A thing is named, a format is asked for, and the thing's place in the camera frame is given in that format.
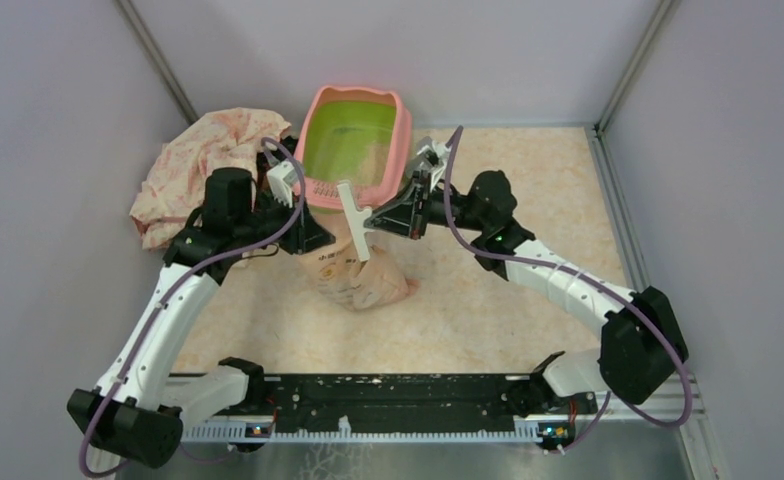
marble patterned tabletop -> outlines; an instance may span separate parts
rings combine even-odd
[[[452,130],[419,130],[446,139]],[[504,170],[522,226],[566,259],[624,284],[612,228],[581,128],[485,128],[463,133],[453,183]],[[419,241],[388,239],[418,292],[350,312],[315,291],[294,258],[231,270],[195,323],[175,372],[205,372],[228,356],[277,373],[527,372],[558,350],[596,338],[537,292],[487,273],[441,228]]]

pink cloth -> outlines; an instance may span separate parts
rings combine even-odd
[[[180,232],[203,203],[204,182],[213,170],[240,167],[256,179],[260,140],[280,138],[290,126],[269,110],[233,108],[207,113],[164,145],[130,209],[142,248],[165,247]]]

gray wall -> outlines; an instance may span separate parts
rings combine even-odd
[[[608,138],[733,478],[784,478],[784,2],[684,1]]]
[[[398,90],[416,124],[598,119],[657,0],[136,0],[198,113],[300,123],[325,84]]]
[[[183,128],[112,2],[0,1],[0,478],[77,478],[65,403],[150,294],[126,213]]]

pink litter box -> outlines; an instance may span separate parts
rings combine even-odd
[[[410,112],[395,92],[322,87],[295,151],[306,172],[307,202],[342,210],[336,189],[341,180],[351,181],[361,207],[392,199],[410,153],[412,125]]]

